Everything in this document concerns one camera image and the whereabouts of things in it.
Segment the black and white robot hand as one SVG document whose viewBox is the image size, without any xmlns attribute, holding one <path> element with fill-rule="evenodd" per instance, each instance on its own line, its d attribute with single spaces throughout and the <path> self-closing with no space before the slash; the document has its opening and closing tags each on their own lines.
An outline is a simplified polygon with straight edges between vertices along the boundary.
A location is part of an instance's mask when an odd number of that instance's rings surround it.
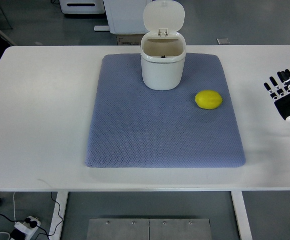
<svg viewBox="0 0 290 240">
<path fill-rule="evenodd" d="M 263 85 L 272 98 L 280 116 L 290 123 L 290 71 L 288 69 L 279 71 L 277 76 L 282 86 L 272 76 L 269 77 L 270 83 L 265 82 Z"/>
</svg>

